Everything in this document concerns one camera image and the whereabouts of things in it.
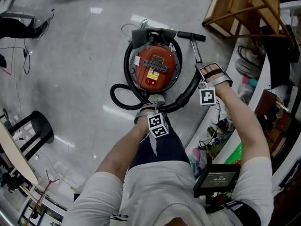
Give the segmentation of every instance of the black hose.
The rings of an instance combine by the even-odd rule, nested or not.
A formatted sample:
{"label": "black hose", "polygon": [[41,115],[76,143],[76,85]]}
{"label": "black hose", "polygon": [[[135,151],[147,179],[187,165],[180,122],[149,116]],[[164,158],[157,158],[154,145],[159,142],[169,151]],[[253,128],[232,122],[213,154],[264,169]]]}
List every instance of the black hose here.
{"label": "black hose", "polygon": [[[174,39],[171,39],[170,42],[174,46],[174,48],[177,52],[177,56],[178,56],[180,65],[182,66],[181,48]],[[116,85],[113,85],[110,90],[110,96],[111,96],[112,101],[119,107],[126,109],[126,110],[137,110],[137,109],[141,108],[144,104],[150,103],[150,101],[148,100],[148,96],[145,96],[142,94],[141,90],[139,90],[136,87],[135,83],[133,82],[133,80],[131,78],[128,64],[129,64],[129,59],[130,59],[132,50],[133,50],[133,44],[130,43],[129,46],[127,47],[127,50],[126,50],[126,53],[124,56],[124,61],[123,61],[124,74],[125,74],[125,78],[127,80],[128,86],[123,85],[123,84],[116,84]],[[160,111],[162,111],[164,113],[171,113],[171,112],[174,112],[174,111],[180,109],[181,107],[184,107],[189,102],[190,97],[193,95],[194,91],[198,87],[200,80],[201,80],[201,75],[198,71],[196,71],[193,76],[192,81],[190,82],[190,84],[186,88],[186,90],[182,94],[180,94],[179,97],[172,104],[161,106]],[[125,105],[125,104],[121,103],[120,101],[117,100],[117,98],[114,94],[114,91],[117,88],[130,89],[135,94],[135,96],[141,101],[141,103],[138,105]]]}
{"label": "black hose", "polygon": [[142,103],[142,102],[137,105],[125,105],[124,103],[121,103],[115,96],[115,90],[118,88],[128,89],[128,90],[131,90],[131,89],[128,85],[124,85],[124,84],[115,84],[111,87],[111,89],[110,89],[111,99],[120,108],[129,110],[129,111],[135,111],[135,110],[140,109],[144,105],[144,103]]}

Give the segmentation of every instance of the glossy floor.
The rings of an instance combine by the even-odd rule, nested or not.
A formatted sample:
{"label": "glossy floor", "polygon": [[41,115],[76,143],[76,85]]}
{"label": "glossy floor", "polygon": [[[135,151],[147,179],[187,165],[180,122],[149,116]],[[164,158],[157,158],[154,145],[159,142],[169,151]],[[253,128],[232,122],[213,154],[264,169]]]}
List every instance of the glossy floor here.
{"label": "glossy floor", "polygon": [[[118,108],[110,98],[110,87],[125,83],[123,56],[134,23],[147,18],[152,26],[200,33],[206,42],[199,48],[205,62],[216,61],[226,68],[233,46],[202,27],[211,0],[16,0],[15,5],[55,9],[49,30],[39,40],[26,39],[31,68],[23,72],[21,49],[1,50],[9,74],[0,71],[0,106],[16,120],[33,110],[50,121],[55,140],[44,145],[30,164],[46,186],[46,170],[63,179],[50,191],[72,201],[70,186],[78,187],[96,169],[133,125],[135,111]],[[195,72],[195,58],[188,40],[177,39],[183,54],[182,73],[167,93],[172,102],[185,90]],[[0,47],[24,47],[23,40],[4,38]],[[136,104],[129,91],[119,90],[125,103]],[[199,105],[195,92],[190,102],[169,115],[171,124],[186,146],[202,121],[207,108]],[[30,137],[31,129],[22,129]]]}

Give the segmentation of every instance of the sneaker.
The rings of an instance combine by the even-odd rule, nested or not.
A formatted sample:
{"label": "sneaker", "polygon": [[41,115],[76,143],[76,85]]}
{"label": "sneaker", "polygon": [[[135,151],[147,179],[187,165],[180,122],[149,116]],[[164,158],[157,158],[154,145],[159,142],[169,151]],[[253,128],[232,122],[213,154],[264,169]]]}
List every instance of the sneaker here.
{"label": "sneaker", "polygon": [[1,54],[0,54],[0,67],[6,68],[6,60]]}
{"label": "sneaker", "polygon": [[39,40],[44,33],[46,33],[46,31],[49,28],[49,21],[45,21],[40,27],[37,27],[34,29],[34,33],[35,36],[33,37],[34,40]]}
{"label": "sneaker", "polygon": [[28,28],[34,28],[35,24],[36,24],[36,18],[33,17],[32,20],[30,21],[29,25],[27,26]]}

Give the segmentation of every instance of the vacuum handle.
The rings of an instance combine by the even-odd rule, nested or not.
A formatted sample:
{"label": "vacuum handle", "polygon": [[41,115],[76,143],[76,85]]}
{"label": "vacuum handle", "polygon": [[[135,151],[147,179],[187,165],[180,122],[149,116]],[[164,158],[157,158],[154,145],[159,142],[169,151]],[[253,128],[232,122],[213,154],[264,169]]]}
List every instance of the vacuum handle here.
{"label": "vacuum handle", "polygon": [[196,33],[192,33],[192,32],[178,31],[178,37],[183,38],[183,39],[189,39],[189,40],[198,40],[198,41],[201,41],[201,42],[206,41],[206,36],[196,34]]}

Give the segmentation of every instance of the dark blue shorts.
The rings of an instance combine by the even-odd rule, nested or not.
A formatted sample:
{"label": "dark blue shorts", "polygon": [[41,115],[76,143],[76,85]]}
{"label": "dark blue shorts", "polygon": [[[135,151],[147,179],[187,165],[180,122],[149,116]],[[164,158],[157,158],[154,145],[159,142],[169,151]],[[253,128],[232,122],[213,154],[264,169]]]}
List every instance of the dark blue shorts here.
{"label": "dark blue shorts", "polygon": [[178,135],[171,127],[168,117],[165,117],[168,124],[169,134],[159,137],[157,141],[157,155],[155,155],[150,142],[150,137],[146,137],[139,145],[137,154],[132,160],[129,170],[141,164],[156,161],[185,161],[189,162],[185,149]]}

